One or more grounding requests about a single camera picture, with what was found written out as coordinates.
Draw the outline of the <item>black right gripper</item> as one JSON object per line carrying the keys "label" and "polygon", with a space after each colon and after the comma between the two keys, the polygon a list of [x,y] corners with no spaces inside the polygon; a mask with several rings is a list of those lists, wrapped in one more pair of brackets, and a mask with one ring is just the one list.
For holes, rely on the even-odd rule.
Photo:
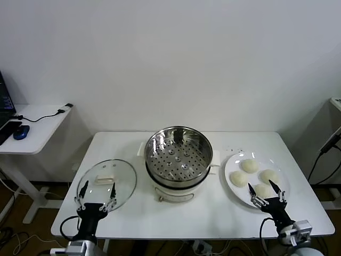
{"label": "black right gripper", "polygon": [[256,191],[253,189],[250,183],[248,183],[249,193],[251,196],[251,202],[257,207],[261,208],[262,212],[268,213],[273,218],[276,227],[287,227],[294,223],[294,220],[290,218],[285,208],[287,201],[285,198],[285,191],[281,190],[279,186],[272,180],[269,183],[276,193],[276,197],[266,198],[265,200],[256,195]]}

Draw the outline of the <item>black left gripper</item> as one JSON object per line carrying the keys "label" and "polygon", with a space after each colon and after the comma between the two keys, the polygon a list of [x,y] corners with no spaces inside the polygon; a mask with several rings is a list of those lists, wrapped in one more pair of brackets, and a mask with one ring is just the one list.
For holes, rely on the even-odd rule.
{"label": "black left gripper", "polygon": [[83,203],[86,191],[88,187],[88,181],[81,187],[79,193],[74,197],[76,203],[77,214],[81,219],[79,226],[80,235],[95,235],[100,220],[104,219],[108,213],[114,210],[117,204],[116,199],[116,187],[113,183],[110,189],[109,200],[104,204],[101,203]]}

